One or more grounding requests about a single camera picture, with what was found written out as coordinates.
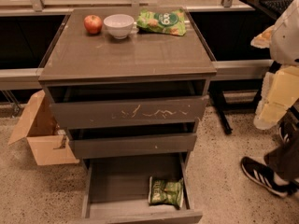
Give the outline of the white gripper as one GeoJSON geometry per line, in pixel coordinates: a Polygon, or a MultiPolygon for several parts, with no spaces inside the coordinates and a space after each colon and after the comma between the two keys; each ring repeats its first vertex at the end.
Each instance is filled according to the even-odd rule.
{"type": "Polygon", "coordinates": [[[268,71],[263,78],[253,121],[260,130],[275,126],[299,99],[298,36],[297,28],[272,25],[250,42],[255,48],[269,48],[271,59],[280,64],[275,73],[268,71]]]}

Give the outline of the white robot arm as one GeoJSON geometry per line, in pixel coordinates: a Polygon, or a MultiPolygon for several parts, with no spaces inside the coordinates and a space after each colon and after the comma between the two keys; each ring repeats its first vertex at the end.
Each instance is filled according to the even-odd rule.
{"type": "Polygon", "coordinates": [[[263,78],[261,101],[254,125],[260,130],[275,126],[299,99],[299,0],[293,0],[274,25],[255,36],[250,44],[269,48],[270,58],[280,64],[263,78]]]}

